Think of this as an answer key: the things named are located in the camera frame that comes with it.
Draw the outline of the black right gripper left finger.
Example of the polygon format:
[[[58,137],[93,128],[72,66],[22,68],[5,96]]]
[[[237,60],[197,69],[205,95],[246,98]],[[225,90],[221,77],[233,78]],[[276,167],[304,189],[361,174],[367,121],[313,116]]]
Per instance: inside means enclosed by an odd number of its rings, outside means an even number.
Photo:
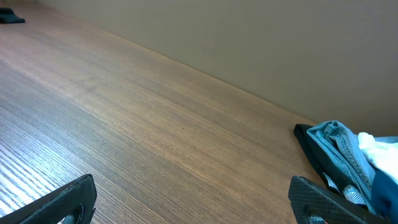
[[[90,223],[96,198],[93,176],[85,174],[2,217],[1,224]]]

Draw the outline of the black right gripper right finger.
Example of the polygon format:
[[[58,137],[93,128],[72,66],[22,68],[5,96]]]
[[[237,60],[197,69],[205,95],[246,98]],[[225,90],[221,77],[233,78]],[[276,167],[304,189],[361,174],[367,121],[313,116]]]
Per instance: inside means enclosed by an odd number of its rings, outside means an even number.
[[[383,224],[389,222],[301,176],[292,177],[288,198],[299,224]]]

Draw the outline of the black polo shirt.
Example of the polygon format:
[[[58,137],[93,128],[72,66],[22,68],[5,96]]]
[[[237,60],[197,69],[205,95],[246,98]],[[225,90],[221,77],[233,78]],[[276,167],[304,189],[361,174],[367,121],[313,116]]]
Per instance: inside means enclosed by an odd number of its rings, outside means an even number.
[[[18,17],[11,8],[1,7],[0,8],[0,23],[1,24],[20,24],[20,23],[25,23],[25,19]]]

